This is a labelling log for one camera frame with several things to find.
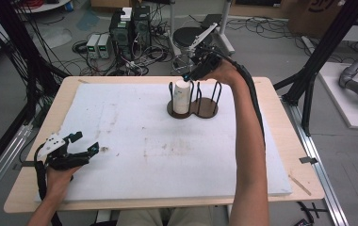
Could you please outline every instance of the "person's right arm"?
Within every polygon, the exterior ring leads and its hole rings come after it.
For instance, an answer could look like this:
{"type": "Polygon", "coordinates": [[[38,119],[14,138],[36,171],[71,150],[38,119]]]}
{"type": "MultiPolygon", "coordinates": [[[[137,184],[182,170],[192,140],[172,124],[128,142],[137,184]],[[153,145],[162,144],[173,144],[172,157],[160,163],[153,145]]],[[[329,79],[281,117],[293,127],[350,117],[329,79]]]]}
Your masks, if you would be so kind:
{"type": "Polygon", "coordinates": [[[229,225],[269,225],[265,143],[249,88],[226,60],[206,78],[229,85],[235,101],[236,194],[229,225]]]}

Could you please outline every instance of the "white board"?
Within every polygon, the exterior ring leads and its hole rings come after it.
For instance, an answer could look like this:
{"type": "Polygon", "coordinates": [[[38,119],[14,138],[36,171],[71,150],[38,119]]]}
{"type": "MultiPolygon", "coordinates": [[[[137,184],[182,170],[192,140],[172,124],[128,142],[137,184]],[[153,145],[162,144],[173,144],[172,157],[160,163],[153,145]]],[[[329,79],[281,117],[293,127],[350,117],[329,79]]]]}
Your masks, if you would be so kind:
{"type": "MultiPolygon", "coordinates": [[[[212,85],[202,85],[203,96],[212,85]]],[[[219,112],[184,120],[167,112],[167,85],[82,84],[61,126],[62,137],[82,131],[68,152],[101,151],[79,170],[66,200],[233,197],[236,185],[235,110],[223,86],[219,112]]],[[[265,126],[269,195],[292,192],[265,126]]]]}
{"type": "MultiPolygon", "coordinates": [[[[358,129],[358,95],[338,86],[340,74],[350,64],[326,63],[320,70],[320,78],[329,91],[338,111],[349,128],[358,129]]],[[[358,74],[353,78],[358,82],[358,74]]]]}

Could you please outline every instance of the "beige pants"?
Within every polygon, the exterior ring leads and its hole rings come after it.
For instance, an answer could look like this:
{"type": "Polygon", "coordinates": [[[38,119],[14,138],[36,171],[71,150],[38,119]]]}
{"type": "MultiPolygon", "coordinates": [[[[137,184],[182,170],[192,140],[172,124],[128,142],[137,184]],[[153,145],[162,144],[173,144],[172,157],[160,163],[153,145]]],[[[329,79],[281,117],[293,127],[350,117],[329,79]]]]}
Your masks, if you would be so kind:
{"type": "Polygon", "coordinates": [[[212,226],[213,207],[122,210],[117,226],[212,226]]]}

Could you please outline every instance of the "human arm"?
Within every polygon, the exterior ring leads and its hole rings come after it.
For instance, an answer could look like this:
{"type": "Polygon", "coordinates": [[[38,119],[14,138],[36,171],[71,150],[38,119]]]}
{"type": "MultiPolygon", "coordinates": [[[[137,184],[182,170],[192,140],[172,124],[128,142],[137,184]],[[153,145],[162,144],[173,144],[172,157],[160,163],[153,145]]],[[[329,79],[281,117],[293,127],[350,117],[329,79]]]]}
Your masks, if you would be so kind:
{"type": "Polygon", "coordinates": [[[47,169],[47,192],[41,204],[33,213],[31,219],[26,224],[27,226],[41,226],[48,225],[53,214],[58,209],[61,202],[64,200],[71,177],[79,170],[80,167],[67,169],[64,171],[47,169]]]}
{"type": "Polygon", "coordinates": [[[269,225],[264,136],[249,87],[226,60],[205,77],[232,89],[236,110],[236,194],[229,225],[269,225]]]}

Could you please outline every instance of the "table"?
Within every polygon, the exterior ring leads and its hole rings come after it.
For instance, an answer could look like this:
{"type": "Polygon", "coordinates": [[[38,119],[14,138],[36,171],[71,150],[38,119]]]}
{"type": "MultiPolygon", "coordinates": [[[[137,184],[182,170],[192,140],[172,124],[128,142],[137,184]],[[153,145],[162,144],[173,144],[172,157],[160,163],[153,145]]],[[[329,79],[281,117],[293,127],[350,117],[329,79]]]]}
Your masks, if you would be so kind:
{"type": "MultiPolygon", "coordinates": [[[[68,112],[75,91],[81,83],[116,83],[116,84],[169,84],[178,80],[178,77],[147,76],[147,77],[68,77],[52,104],[50,111],[41,127],[38,137],[29,153],[28,161],[52,132],[58,131],[68,112]]],[[[324,192],[320,181],[310,164],[302,164],[299,158],[306,154],[288,119],[282,104],[271,85],[265,77],[254,78],[259,104],[264,111],[271,133],[277,145],[279,154],[288,172],[293,193],[288,196],[268,197],[270,202],[320,200],[324,192]]],[[[32,212],[39,205],[34,202],[38,192],[36,173],[33,168],[23,168],[15,182],[5,203],[8,213],[32,212]]],[[[59,210],[100,210],[100,209],[126,209],[143,207],[191,206],[191,205],[225,205],[231,204],[233,198],[208,197],[188,199],[155,199],[155,200],[118,200],[118,201],[87,201],[64,202],[59,210]]]]}

